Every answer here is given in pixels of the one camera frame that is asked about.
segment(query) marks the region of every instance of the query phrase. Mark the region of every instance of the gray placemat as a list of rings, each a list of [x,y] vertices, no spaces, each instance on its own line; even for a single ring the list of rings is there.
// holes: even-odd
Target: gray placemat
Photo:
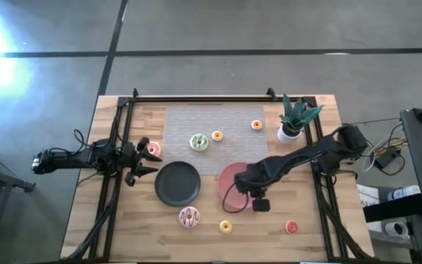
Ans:
[[[264,121],[263,106],[169,106],[163,137],[163,164],[185,161],[200,175],[219,175],[229,164],[256,162],[268,156],[265,128],[254,131],[251,122]],[[223,139],[215,142],[214,131],[221,131]],[[209,147],[196,152],[190,138],[202,133],[210,140]]]

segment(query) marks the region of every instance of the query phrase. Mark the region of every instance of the green plant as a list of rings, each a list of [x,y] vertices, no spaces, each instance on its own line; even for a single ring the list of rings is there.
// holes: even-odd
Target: green plant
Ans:
[[[284,115],[280,114],[279,117],[281,118],[281,123],[291,131],[299,131],[304,125],[315,119],[322,110],[322,106],[307,109],[306,103],[303,102],[302,98],[297,100],[293,108],[286,94],[283,96],[283,105]]]

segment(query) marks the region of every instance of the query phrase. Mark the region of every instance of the frosted donut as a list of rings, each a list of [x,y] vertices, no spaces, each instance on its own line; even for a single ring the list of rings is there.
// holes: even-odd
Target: frosted donut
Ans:
[[[223,133],[220,131],[212,132],[212,139],[217,142],[223,140]]]
[[[206,150],[208,148],[208,138],[203,134],[196,134],[195,136],[192,136],[190,139],[190,147],[192,150],[201,152],[203,150]]]
[[[153,154],[154,156],[158,157],[160,155],[160,145],[157,142],[150,142],[147,145],[147,151]]]
[[[224,220],[219,224],[219,230],[224,234],[229,234],[232,231],[232,224],[230,221]]]
[[[183,208],[179,213],[179,222],[183,227],[195,227],[199,222],[199,212],[193,206]]]
[[[296,222],[288,221],[284,225],[284,229],[286,230],[286,232],[288,232],[288,234],[295,234],[299,230],[299,227],[297,226]]]
[[[263,123],[260,120],[254,120],[252,121],[252,128],[254,130],[260,130],[263,128]]]

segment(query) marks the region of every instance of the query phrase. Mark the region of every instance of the yellow donut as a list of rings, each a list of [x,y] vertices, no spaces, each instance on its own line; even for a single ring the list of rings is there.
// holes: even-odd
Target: yellow donut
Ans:
[[[252,121],[252,128],[254,130],[260,130],[263,128],[263,123],[260,120],[254,120]]]
[[[221,141],[223,140],[223,133],[220,131],[214,131],[212,132],[212,139],[214,141]]]
[[[224,234],[229,234],[232,231],[232,224],[230,221],[224,220],[219,224],[219,229]]]

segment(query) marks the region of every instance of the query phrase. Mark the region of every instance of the gray floor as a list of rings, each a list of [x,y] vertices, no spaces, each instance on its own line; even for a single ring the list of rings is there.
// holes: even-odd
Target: gray floor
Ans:
[[[0,1],[1,51],[107,51],[120,0]],[[219,48],[422,48],[422,0],[131,0],[118,50]],[[14,190],[0,226],[0,263],[55,260],[76,170],[35,176],[32,156],[75,148],[88,133],[105,58],[0,59],[0,159],[29,181]],[[422,107],[422,54],[116,58],[106,94],[333,93],[343,122],[397,117]],[[378,141],[398,122],[362,125]],[[411,160],[387,177],[408,186]],[[375,246],[383,260],[406,252]]]

